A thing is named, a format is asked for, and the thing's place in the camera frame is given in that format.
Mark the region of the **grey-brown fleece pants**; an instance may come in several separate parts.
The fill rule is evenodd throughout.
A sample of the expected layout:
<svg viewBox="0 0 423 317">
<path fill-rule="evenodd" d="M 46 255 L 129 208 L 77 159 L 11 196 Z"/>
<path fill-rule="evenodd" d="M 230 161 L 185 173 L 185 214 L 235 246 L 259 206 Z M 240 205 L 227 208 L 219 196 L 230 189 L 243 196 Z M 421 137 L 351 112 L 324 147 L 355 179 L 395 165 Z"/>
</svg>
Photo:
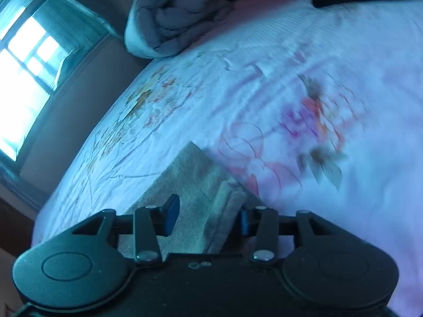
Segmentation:
<svg viewBox="0 0 423 317">
<path fill-rule="evenodd" d="M 241 184 L 216 164 L 193 142 L 188 142 L 170 165 L 155 179 L 126 214 L 137 208 L 161 206 L 177 194 L 180 213 L 170 236 L 159 237 L 163 256 L 170 253 L 246 254 L 252 240 L 236 240 L 231 230 L 241 208 L 268 206 L 281 201 L 274 183 L 261 185 L 253 193 L 251 184 Z"/>
</svg>

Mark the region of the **white floral bed sheet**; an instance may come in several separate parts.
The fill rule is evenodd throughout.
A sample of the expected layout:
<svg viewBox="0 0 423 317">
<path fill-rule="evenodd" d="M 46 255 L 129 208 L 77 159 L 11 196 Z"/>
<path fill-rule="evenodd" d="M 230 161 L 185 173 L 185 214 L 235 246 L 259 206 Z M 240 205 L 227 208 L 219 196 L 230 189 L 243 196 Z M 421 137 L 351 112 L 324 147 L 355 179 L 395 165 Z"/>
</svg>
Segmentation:
<svg viewBox="0 0 423 317">
<path fill-rule="evenodd" d="M 400 274 L 390 307 L 422 315 L 422 0 L 237 1 L 117 99 L 33 244 L 125 213 L 188 142 L 270 208 L 310 210 L 385 250 Z"/>
</svg>

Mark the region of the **grey folded quilt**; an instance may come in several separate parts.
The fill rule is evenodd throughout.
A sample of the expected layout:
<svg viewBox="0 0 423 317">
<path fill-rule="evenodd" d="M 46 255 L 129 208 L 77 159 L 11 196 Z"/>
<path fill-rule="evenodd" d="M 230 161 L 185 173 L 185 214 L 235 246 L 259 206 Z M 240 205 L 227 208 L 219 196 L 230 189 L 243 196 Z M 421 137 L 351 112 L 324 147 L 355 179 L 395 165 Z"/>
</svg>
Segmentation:
<svg viewBox="0 0 423 317">
<path fill-rule="evenodd" d="M 134 56 L 174 56 L 207 33 L 232 10 L 227 0 L 133 0 L 124 34 Z"/>
</svg>

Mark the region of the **window with metal frame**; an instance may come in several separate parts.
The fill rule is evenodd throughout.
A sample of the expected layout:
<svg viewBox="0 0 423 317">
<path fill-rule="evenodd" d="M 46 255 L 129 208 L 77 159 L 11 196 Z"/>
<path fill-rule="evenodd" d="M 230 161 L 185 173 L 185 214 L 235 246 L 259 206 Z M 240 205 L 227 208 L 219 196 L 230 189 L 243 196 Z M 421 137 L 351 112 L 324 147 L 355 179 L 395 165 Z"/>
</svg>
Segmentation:
<svg viewBox="0 0 423 317">
<path fill-rule="evenodd" d="M 46 103 L 108 35 L 72 0 L 1 0 L 1 160 L 16 168 Z"/>
</svg>

